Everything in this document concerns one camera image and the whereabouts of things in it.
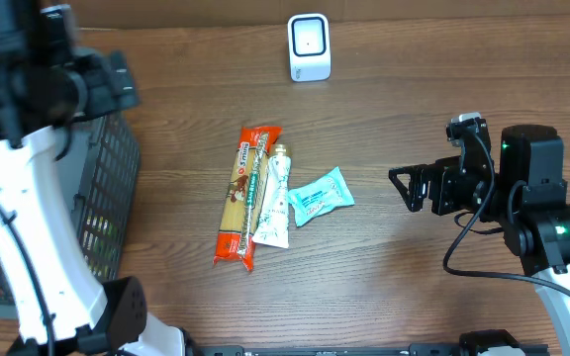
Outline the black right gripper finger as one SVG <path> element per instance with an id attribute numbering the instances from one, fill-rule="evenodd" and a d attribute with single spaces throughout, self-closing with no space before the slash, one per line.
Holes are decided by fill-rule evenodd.
<path id="1" fill-rule="evenodd" d="M 425 164 L 389 170 L 389 180 L 398 190 L 408 210 L 412 213 L 418 212 L 423 208 L 424 199 L 428 195 L 428 184 L 431 180 L 430 173 L 431 167 Z M 409 177 L 408 185 L 403 184 L 400 180 L 402 175 Z"/>
<path id="2" fill-rule="evenodd" d="M 458 170 L 460 166 L 461 156 L 450 156 L 444 157 L 436 160 L 432 166 L 434 170 L 446 171 L 446 170 Z"/>

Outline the teal wet wipes packet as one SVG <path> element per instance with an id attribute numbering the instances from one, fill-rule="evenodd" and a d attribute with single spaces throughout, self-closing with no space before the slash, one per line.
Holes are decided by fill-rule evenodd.
<path id="1" fill-rule="evenodd" d="M 308 185 L 290 190 L 288 202 L 294 209 L 296 227 L 336 208 L 355 205 L 338 167 Z"/>

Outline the white tube gold cap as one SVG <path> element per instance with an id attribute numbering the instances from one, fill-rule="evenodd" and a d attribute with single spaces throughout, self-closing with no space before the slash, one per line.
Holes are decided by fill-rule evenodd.
<path id="1" fill-rule="evenodd" d="M 278 248 L 289 247 L 290 153 L 286 144 L 277 143 L 271 146 L 261 213 L 252 237 L 254 243 Z"/>

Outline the red spaghetti packet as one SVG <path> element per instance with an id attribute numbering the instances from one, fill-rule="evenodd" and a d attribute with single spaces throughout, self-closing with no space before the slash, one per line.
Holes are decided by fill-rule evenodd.
<path id="1" fill-rule="evenodd" d="M 217 235 L 214 263 L 241 262 L 253 270 L 255 234 L 262 210 L 270 148 L 281 127 L 242 128 Z"/>

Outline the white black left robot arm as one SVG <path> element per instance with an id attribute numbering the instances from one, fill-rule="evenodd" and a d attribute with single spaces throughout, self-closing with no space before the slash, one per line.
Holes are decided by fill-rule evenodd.
<path id="1" fill-rule="evenodd" d="M 0 266 L 14 298 L 13 355 L 183 355 L 134 277 L 100 282 L 60 190 L 55 131 L 139 103 L 124 56 L 76 44 L 68 5 L 0 0 Z"/>

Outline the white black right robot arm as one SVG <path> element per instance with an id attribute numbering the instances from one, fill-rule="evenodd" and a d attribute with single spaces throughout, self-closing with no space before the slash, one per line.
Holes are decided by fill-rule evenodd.
<path id="1" fill-rule="evenodd" d="M 469 216 L 443 257 L 443 269 L 456 276 L 532 284 L 562 352 L 570 355 L 570 203 L 562 138 L 548 126 L 506 127 L 500 159 L 495 161 L 485 121 L 472 118 L 449 124 L 446 134 L 460 148 L 459 155 L 393 168 L 390 181 L 411 212 L 430 199 L 436 215 Z M 450 266 L 453 252 L 475 222 L 496 224 L 510 252 L 519 258 L 521 273 Z"/>

